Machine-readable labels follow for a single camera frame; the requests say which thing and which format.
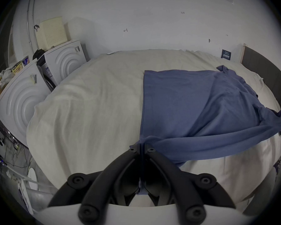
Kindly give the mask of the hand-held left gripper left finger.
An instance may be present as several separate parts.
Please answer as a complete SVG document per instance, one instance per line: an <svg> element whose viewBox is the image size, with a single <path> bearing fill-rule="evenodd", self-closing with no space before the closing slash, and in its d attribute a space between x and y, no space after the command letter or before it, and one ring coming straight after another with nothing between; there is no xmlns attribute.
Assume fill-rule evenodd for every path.
<svg viewBox="0 0 281 225"><path fill-rule="evenodd" d="M103 224L116 181L134 162L138 165L139 157L140 145L133 145L103 171L70 175L48 208L81 204L77 215L83 224Z"/></svg>

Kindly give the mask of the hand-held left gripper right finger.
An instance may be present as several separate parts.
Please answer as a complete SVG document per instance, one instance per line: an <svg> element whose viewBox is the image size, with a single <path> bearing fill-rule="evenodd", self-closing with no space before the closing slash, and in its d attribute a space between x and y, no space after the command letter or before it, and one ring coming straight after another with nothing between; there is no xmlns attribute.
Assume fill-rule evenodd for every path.
<svg viewBox="0 0 281 225"><path fill-rule="evenodd" d="M149 145L143 146L143 188L154 206L176 204L180 224L203 223L204 205L236 208L213 175L184 172Z"/></svg>

